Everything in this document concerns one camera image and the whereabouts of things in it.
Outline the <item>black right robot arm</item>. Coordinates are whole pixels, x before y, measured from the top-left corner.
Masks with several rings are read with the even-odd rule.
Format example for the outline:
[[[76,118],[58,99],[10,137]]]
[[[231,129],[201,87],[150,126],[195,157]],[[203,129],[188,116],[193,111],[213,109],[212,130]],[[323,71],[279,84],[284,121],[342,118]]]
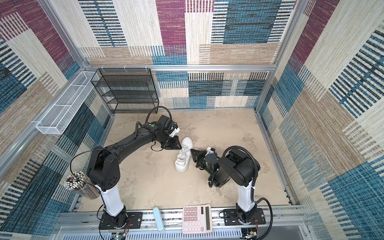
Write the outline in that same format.
[[[261,169],[259,162],[243,147],[231,146],[221,157],[214,149],[190,150],[196,167],[209,173],[210,188],[220,188],[229,180],[238,185],[236,210],[240,224],[247,225],[254,220],[257,203],[254,200],[255,183]]]

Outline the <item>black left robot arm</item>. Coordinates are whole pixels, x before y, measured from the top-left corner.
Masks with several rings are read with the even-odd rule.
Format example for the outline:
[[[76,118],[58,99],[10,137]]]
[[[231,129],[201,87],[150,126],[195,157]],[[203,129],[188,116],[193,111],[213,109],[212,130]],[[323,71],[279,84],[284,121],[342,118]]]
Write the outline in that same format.
[[[121,177],[120,163],[130,154],[149,143],[160,143],[164,150],[182,148],[177,133],[176,122],[162,115],[158,121],[136,123],[133,134],[107,147],[94,148],[87,176],[95,188],[100,191],[105,210],[100,227],[123,229],[128,225],[128,215],[118,189]]]

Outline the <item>white shoelace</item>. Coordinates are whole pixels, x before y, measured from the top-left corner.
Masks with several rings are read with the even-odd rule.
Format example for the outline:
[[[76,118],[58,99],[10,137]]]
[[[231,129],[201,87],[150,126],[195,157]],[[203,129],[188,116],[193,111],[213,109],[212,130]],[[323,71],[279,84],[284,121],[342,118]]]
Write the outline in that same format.
[[[175,162],[176,167],[184,168],[184,167],[187,167],[189,165],[189,161],[190,161],[191,156],[192,156],[190,150],[191,149],[189,149],[189,148],[182,148],[179,151],[179,154],[177,156],[177,160]]]

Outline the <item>white sneaker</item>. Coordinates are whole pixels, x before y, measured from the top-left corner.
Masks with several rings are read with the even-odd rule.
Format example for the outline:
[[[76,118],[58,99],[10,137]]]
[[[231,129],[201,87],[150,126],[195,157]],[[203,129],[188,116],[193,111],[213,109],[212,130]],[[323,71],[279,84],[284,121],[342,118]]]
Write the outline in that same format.
[[[191,138],[185,137],[181,142],[182,149],[179,150],[177,159],[175,161],[175,170],[179,173],[184,173],[189,167],[192,157],[191,149],[194,148],[194,142]]]

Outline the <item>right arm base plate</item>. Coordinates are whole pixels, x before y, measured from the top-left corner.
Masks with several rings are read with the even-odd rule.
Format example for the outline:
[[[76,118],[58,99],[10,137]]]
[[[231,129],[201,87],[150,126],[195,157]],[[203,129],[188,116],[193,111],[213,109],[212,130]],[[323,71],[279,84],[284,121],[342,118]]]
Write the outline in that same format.
[[[236,209],[224,209],[219,216],[224,219],[225,226],[266,224],[266,218],[261,208],[247,212],[244,221],[240,218],[240,212]]]

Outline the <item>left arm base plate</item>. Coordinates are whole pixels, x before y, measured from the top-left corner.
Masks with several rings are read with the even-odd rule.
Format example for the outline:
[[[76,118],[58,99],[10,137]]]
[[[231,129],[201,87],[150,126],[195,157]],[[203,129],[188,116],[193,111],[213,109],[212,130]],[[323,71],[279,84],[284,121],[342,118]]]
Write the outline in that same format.
[[[100,224],[100,230],[127,230],[139,229],[142,224],[143,212],[120,213],[116,217],[104,213]]]

